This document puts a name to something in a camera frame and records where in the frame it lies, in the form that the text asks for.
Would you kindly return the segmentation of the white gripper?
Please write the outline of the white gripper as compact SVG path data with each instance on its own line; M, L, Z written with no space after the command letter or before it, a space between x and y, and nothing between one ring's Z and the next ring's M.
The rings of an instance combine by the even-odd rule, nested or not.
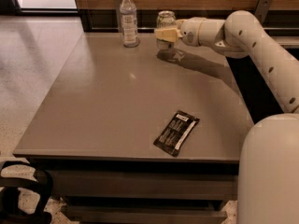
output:
M199 33L205 18L194 17L187 20L176 20L175 27L157 28L154 30L157 39L175 43L182 38L187 46L199 47Z

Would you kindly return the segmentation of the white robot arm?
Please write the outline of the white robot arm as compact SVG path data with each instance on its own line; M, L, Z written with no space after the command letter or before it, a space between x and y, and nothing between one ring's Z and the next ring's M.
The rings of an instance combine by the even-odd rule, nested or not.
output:
M241 148L237 224L299 224L299 61L250 12L190 18L154 30L157 39L250 57L281 108L252 126Z

